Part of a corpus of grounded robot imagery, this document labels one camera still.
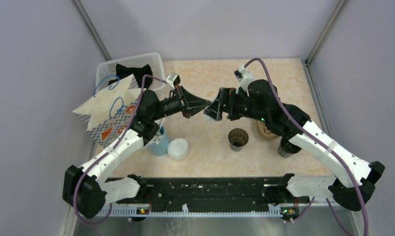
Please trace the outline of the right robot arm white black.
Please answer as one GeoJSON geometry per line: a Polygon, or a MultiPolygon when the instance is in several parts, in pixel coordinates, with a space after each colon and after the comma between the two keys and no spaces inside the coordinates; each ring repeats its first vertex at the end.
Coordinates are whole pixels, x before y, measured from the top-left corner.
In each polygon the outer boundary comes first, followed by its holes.
{"type": "Polygon", "coordinates": [[[229,120],[261,121],[281,137],[281,156],[305,150],[332,172],[330,176],[285,175],[277,189],[284,203],[296,197],[332,198],[345,209],[359,211],[370,200],[385,169],[378,161],[367,162],[346,150],[297,106],[281,103],[276,87],[266,80],[255,80],[247,88],[220,88],[204,113],[216,121],[223,113],[229,120]]]}

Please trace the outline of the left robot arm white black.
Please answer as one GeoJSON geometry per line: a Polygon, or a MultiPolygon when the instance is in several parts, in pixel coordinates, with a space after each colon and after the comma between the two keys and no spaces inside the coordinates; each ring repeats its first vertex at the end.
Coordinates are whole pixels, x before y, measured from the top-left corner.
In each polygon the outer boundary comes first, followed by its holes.
{"type": "Polygon", "coordinates": [[[91,219],[103,206],[123,199],[134,203],[146,199],[145,183],[138,177],[129,175],[114,181],[108,177],[130,155],[153,140],[161,129],[158,120],[176,113],[190,118],[211,105],[211,101],[189,93],[183,86],[176,86],[172,93],[171,97],[159,100],[152,90],[141,92],[135,115],[120,136],[98,156],[66,170],[62,198],[78,217],[91,219]]]}

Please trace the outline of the stack of white lids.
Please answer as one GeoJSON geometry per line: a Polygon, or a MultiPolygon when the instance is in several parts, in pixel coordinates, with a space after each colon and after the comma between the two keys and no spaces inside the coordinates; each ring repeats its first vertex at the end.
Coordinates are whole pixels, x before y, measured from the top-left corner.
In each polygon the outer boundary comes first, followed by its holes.
{"type": "Polygon", "coordinates": [[[175,160],[183,160],[189,153],[189,143],[186,139],[178,138],[168,145],[168,154],[175,160]]]}

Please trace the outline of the single dark plastic cup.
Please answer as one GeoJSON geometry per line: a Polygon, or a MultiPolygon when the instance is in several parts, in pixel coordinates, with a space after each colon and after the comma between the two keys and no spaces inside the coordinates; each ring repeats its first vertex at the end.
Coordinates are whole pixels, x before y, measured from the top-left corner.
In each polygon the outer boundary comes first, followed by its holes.
{"type": "Polygon", "coordinates": [[[241,128],[234,128],[228,134],[229,147],[233,151],[240,151],[249,141],[248,133],[241,128]]]}

